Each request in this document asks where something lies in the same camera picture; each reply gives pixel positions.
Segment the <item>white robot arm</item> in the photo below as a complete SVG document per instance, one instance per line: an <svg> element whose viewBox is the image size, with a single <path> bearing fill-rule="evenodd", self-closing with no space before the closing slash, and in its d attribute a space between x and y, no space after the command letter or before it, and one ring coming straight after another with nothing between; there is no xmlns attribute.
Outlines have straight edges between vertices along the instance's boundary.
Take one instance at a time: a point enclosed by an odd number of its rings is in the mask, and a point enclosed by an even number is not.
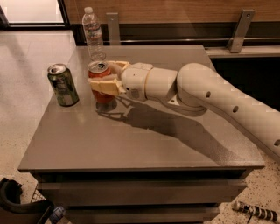
<svg viewBox="0 0 280 224"><path fill-rule="evenodd" d="M104 95L127 95L132 100L160 102L188 116L208 109L234 125L275 161L280 160L280 112L244 94L212 68L188 63L178 71L127 61L98 63L109 75L87 79L92 90Z"/></svg>

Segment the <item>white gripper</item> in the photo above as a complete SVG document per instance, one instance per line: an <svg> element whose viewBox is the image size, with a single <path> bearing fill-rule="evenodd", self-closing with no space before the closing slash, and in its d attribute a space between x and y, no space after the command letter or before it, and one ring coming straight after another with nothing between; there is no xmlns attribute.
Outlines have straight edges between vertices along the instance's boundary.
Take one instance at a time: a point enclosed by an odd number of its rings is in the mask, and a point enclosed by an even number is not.
<svg viewBox="0 0 280 224"><path fill-rule="evenodd" d="M116 74L118 77L122 76L122 81L89 78L87 81L92 90L113 96L126 92L126 95L132 100L147 100L145 83L153 65L145 63L131 65L128 61L109 61L108 65L112 74Z"/></svg>

